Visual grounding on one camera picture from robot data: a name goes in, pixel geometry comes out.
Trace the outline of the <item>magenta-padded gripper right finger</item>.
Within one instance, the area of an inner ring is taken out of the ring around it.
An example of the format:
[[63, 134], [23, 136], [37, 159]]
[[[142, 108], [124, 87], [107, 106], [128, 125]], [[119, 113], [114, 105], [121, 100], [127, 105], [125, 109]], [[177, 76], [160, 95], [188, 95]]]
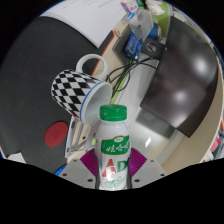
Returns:
[[137, 149], [131, 149], [131, 155], [128, 161], [128, 189], [146, 186], [165, 176], [166, 172], [156, 160], [147, 159]]

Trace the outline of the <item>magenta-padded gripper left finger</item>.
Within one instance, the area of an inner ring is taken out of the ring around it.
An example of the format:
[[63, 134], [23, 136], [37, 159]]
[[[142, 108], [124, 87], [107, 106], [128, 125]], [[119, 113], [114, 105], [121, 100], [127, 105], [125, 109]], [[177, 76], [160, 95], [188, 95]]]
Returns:
[[98, 171], [98, 161], [94, 150], [91, 149], [80, 159], [72, 159], [60, 173], [60, 176], [78, 186], [98, 189]]

